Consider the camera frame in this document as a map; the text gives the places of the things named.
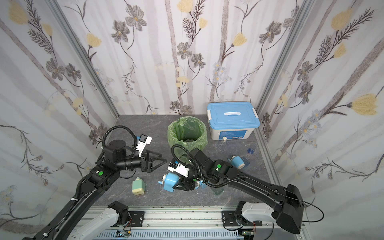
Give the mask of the green yellow sharpener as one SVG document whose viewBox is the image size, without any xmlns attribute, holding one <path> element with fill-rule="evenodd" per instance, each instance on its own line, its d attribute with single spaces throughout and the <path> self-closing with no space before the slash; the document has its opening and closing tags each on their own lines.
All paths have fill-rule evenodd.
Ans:
<svg viewBox="0 0 384 240">
<path fill-rule="evenodd" d="M 132 182 L 132 193 L 135 196 L 143 195 L 146 191 L 146 186 L 144 181 L 140 177 L 136 177 L 136 179 Z"/>
</svg>

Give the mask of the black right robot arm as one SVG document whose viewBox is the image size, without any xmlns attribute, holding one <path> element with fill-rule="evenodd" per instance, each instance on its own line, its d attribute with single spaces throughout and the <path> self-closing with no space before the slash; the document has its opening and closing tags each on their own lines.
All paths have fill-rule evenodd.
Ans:
<svg viewBox="0 0 384 240">
<path fill-rule="evenodd" d="M 202 181 L 210 188 L 220 189 L 225 186 L 238 189 L 257 198 L 272 209 L 272 220 L 285 231 L 298 235 L 301 232 L 305 207 L 309 205 L 303 200 L 300 190 L 289 184 L 287 187 L 274 185 L 250 176 L 224 160 L 211 160 L 201 150 L 195 148 L 191 152 L 182 145 L 173 145 L 171 153 L 173 161 L 182 161 L 176 154 L 188 159 L 185 167 L 188 176 L 181 176 L 174 189 L 190 191 L 192 185 Z"/>
</svg>

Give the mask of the blue sharpener with crank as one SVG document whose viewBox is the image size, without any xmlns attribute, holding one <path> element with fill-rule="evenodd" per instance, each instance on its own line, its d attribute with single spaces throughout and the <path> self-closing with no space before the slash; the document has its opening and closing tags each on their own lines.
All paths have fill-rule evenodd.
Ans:
<svg viewBox="0 0 384 240">
<path fill-rule="evenodd" d="M 232 158 L 229 159 L 229 162 L 231 163 L 232 166 L 234 166 L 238 170 L 241 170 L 242 168 L 245 167 L 245 163 L 243 159 L 239 156 L 233 156 Z"/>
</svg>

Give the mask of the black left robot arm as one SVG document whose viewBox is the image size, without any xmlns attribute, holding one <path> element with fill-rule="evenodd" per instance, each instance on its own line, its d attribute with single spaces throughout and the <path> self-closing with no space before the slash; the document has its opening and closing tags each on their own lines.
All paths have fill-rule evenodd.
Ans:
<svg viewBox="0 0 384 240">
<path fill-rule="evenodd" d="M 133 146 L 128 147 L 123 140 L 106 143 L 107 136 L 116 129 L 123 129 L 133 137 Z M 78 182 L 75 194 L 63 209 L 40 232 L 34 240 L 66 240 L 90 207 L 114 182 L 120 179 L 121 171 L 152 173 L 167 161 L 162 154 L 146 150 L 148 136 L 139 138 L 126 126 L 108 129 L 102 138 L 102 152 L 95 167 Z"/>
</svg>

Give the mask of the clear green shavings tray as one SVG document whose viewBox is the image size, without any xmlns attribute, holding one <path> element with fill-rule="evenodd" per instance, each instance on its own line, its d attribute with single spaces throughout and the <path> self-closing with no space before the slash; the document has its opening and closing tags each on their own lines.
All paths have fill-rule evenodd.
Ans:
<svg viewBox="0 0 384 240">
<path fill-rule="evenodd" d="M 224 192 L 224 188 L 211 188 L 215 196 L 219 196 Z"/>
</svg>

